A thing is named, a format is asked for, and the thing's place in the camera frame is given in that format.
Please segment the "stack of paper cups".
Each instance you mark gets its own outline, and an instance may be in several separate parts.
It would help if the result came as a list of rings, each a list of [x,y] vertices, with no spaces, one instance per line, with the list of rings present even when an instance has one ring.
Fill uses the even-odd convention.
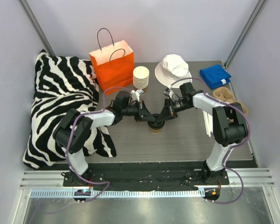
[[[149,69],[144,66],[138,66],[133,70],[133,87],[135,90],[147,90],[149,83]]]

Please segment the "zebra print pillow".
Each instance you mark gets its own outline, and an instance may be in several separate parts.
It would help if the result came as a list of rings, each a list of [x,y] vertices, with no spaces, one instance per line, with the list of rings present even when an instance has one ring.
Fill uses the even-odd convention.
[[[50,56],[41,50],[35,60],[35,87],[30,112],[31,131],[22,161],[31,169],[65,160],[53,132],[70,109],[94,111],[99,86],[90,60]]]

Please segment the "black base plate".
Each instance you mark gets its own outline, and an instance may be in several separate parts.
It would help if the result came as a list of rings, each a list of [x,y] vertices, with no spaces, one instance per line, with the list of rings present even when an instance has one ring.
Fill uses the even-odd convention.
[[[63,186],[86,187],[101,191],[182,191],[198,186],[229,185],[227,172],[216,183],[202,179],[203,162],[132,162],[93,163],[89,165],[90,182],[84,182],[71,171],[62,172]]]

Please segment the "white wrapped straws bundle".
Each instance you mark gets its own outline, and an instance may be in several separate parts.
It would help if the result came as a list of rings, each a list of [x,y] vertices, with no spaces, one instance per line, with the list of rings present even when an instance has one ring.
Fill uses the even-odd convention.
[[[203,118],[205,123],[206,134],[208,137],[214,138],[213,135],[213,117],[207,112],[203,111]]]

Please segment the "brown cardboard cup carrier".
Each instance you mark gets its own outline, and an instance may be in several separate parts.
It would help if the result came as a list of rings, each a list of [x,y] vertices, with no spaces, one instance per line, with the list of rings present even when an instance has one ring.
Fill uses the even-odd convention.
[[[236,100],[234,94],[230,89],[226,87],[219,87],[213,91],[212,95],[214,98],[226,103],[239,103],[242,107],[243,113],[245,115],[248,115],[248,108],[241,101]]]

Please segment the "black plastic cup lid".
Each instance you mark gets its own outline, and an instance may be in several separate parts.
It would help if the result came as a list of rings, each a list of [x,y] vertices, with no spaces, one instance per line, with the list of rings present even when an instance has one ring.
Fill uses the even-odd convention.
[[[148,121],[147,122],[149,128],[153,129],[153,130],[160,130],[164,127],[165,125],[165,121]]]

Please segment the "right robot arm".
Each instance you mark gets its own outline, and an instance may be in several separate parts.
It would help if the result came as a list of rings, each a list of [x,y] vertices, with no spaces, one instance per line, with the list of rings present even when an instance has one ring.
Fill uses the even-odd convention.
[[[177,113],[191,109],[201,109],[212,115],[214,147],[210,156],[203,162],[201,178],[206,184],[216,183],[224,175],[225,164],[232,152],[244,138],[248,137],[248,126],[239,103],[226,103],[211,97],[206,92],[197,91],[191,82],[180,85],[181,98],[173,99],[169,85],[164,95],[167,97],[156,122],[177,118]]]

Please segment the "blue folded cloth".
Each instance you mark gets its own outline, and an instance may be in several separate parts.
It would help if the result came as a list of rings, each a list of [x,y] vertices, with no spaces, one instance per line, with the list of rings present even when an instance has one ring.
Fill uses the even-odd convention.
[[[231,75],[219,64],[201,69],[200,76],[212,90],[228,84],[231,78]]]

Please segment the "orange paper gift bag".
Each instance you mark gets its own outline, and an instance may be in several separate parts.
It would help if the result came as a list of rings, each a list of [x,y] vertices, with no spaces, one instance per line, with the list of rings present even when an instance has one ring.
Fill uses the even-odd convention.
[[[114,42],[89,53],[98,84],[108,94],[133,83],[134,52],[125,40]]]

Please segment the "aluminium rail frame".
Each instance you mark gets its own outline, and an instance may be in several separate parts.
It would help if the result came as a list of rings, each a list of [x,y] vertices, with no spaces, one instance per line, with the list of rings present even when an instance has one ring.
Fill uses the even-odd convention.
[[[26,171],[20,184],[29,189],[30,197],[74,198],[84,201],[99,198],[162,198],[162,197],[205,197],[217,196],[224,188],[266,188],[274,181],[267,168],[239,168],[227,171],[218,181],[205,183],[200,179],[200,170],[193,174],[185,170],[122,170],[115,177],[110,170],[93,173],[94,180],[110,184],[83,185],[74,183],[65,176],[65,171]]]

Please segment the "brown paper coffee cup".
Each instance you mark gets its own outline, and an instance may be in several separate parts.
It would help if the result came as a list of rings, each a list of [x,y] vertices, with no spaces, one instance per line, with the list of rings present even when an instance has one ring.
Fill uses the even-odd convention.
[[[164,124],[160,124],[160,125],[148,124],[148,126],[151,133],[159,133],[164,127]]]

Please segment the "white bucket hat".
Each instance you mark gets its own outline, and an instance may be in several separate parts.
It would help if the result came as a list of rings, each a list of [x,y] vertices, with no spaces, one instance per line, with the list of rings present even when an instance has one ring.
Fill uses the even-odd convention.
[[[172,85],[177,80],[192,77],[189,72],[189,65],[181,56],[176,54],[166,55],[155,67],[154,74],[162,85],[171,85],[172,88],[179,88],[183,83],[192,82],[191,79],[186,79]]]

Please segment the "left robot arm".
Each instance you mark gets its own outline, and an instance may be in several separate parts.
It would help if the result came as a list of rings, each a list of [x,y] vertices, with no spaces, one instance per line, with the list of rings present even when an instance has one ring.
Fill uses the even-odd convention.
[[[63,117],[53,138],[65,149],[66,161],[74,181],[79,186],[90,182],[91,174],[85,160],[83,146],[90,131],[101,126],[113,126],[124,116],[134,117],[135,121],[155,122],[156,118],[148,111],[140,95],[143,90],[119,91],[113,102],[103,110],[93,112],[79,112],[70,109]]]

